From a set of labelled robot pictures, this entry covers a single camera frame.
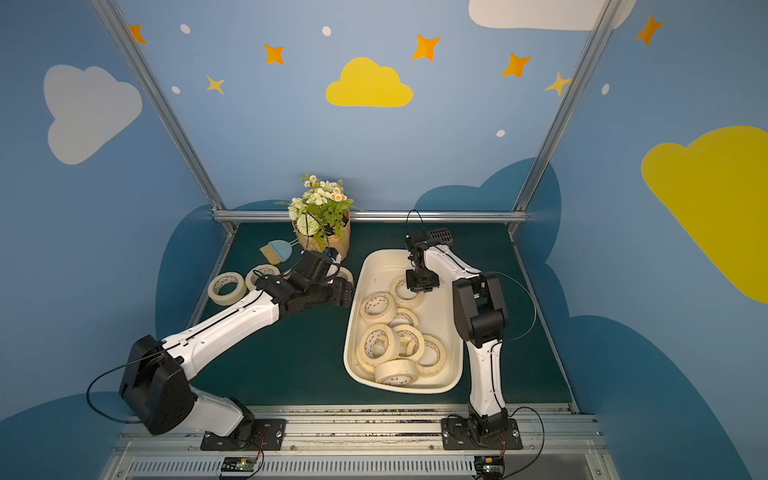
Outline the cream plastic storage box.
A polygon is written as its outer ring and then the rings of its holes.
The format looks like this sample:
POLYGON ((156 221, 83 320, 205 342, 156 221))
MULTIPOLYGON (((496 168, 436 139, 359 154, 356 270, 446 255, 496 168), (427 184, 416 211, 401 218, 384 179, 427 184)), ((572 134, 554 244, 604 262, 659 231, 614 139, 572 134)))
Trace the cream plastic storage box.
POLYGON ((362 264, 351 307, 344 364, 357 382, 398 393, 440 394, 463 373, 450 284, 407 288, 405 250, 378 250, 362 264))

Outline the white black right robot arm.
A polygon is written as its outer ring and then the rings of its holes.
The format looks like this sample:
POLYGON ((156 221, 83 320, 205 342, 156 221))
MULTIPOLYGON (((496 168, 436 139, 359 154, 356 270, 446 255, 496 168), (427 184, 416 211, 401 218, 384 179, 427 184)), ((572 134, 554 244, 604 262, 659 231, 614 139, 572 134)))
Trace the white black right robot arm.
POLYGON ((489 441, 505 432, 509 418, 500 367, 508 311, 498 276, 470 266, 424 233, 407 234, 405 245, 412 265, 406 271, 409 290, 426 293, 443 283, 451 287, 453 322, 470 363, 467 423, 475 442, 489 441))

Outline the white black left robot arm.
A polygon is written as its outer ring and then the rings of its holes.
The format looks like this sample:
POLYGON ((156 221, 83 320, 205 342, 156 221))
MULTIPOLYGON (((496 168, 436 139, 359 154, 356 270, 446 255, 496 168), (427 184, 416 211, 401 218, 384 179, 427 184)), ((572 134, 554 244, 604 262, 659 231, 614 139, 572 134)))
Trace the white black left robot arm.
POLYGON ((137 340, 119 394, 139 422, 158 436, 188 428, 243 449, 255 436, 251 411, 233 398, 191 386, 210 362, 256 331, 316 305, 348 307, 354 287, 340 274, 333 248, 304 251, 288 272, 263 275, 241 300, 190 329, 157 340, 137 340))

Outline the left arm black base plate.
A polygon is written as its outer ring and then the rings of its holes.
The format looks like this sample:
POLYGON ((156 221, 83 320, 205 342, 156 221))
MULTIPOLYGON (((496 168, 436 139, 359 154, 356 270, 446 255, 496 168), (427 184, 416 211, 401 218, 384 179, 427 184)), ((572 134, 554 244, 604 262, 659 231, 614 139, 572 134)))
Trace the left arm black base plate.
POLYGON ((202 451, 279 451, 285 437, 285 419, 245 418, 228 436, 206 432, 202 451))

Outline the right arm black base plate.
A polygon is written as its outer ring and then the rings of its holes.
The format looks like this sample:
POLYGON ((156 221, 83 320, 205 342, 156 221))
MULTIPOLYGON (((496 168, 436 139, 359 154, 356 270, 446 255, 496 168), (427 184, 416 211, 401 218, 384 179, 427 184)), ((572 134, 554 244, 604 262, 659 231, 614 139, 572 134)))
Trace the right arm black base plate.
POLYGON ((481 433, 467 418, 454 414, 442 418, 440 427, 445 450, 523 449, 521 432, 513 419, 508 420, 505 430, 496 433, 481 433))

